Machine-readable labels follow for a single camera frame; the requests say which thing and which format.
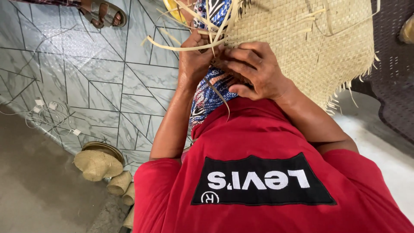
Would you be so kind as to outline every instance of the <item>foot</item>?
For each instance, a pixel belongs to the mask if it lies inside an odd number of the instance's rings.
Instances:
[[[98,20],[93,19],[91,23],[93,25],[95,25],[96,27],[101,25],[102,23],[104,23],[103,18],[105,17],[107,10],[108,10],[108,5],[102,3],[99,6],[99,18],[100,18],[100,20],[98,21]],[[83,14],[86,14],[87,12],[91,11],[91,1],[90,0],[89,1],[85,1],[85,0],[82,1],[81,11],[82,11]],[[116,26],[120,23],[121,23],[121,14],[116,13],[115,17],[113,19],[112,25]]]

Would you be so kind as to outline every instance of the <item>woven mat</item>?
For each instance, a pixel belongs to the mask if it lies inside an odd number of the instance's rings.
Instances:
[[[320,107],[327,109],[339,86],[370,70],[373,21],[366,18],[376,11],[370,0],[257,2],[228,31],[229,45],[268,42],[283,74]]]
[[[398,40],[403,23],[414,13],[413,0],[381,1],[374,16],[375,51],[380,62],[364,83],[352,82],[352,90],[381,102],[380,119],[414,144],[414,45]]]

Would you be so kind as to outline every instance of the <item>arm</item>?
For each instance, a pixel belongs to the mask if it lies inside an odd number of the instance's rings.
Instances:
[[[233,85],[229,91],[252,100],[274,100],[321,154],[333,149],[358,152],[352,138],[282,74],[268,43],[243,43],[237,49],[226,49],[224,55],[225,68],[240,73],[254,86],[251,90],[244,85]]]
[[[195,30],[181,47],[196,47],[207,43],[208,35],[198,34],[198,31]],[[223,50],[224,47],[215,49],[215,54],[219,54],[219,49]],[[204,53],[198,50],[180,52],[177,90],[155,135],[149,160],[175,158],[181,162],[180,158],[185,145],[191,112],[191,101],[198,83],[207,74],[212,59],[211,49]]]

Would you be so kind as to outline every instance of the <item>person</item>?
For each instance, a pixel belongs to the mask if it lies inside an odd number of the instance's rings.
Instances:
[[[95,28],[123,27],[127,16],[123,10],[105,0],[13,0],[31,4],[76,7]]]
[[[194,31],[182,47],[207,44]],[[149,162],[134,175],[138,232],[414,232],[377,165],[283,75],[269,44],[215,48],[234,84],[228,101],[193,127],[191,100],[212,50],[180,52],[178,86]]]

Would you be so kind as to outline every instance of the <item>sandal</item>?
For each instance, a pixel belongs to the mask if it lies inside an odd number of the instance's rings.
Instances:
[[[108,9],[106,10],[106,14],[102,19],[99,17],[99,11],[101,8],[101,4],[108,5]],[[113,26],[113,21],[115,19],[116,13],[119,13],[121,15],[121,23],[119,23],[116,26],[113,27],[123,27],[127,23],[127,15],[123,10],[121,10],[119,7],[115,6],[114,4],[107,2],[105,0],[92,0],[91,4],[91,12],[83,13],[81,10],[81,7],[77,7],[77,9],[82,13],[82,15],[90,22],[95,28],[101,29],[104,26],[110,27]],[[92,20],[96,20],[98,22],[102,22],[99,25],[95,25],[92,23]]]

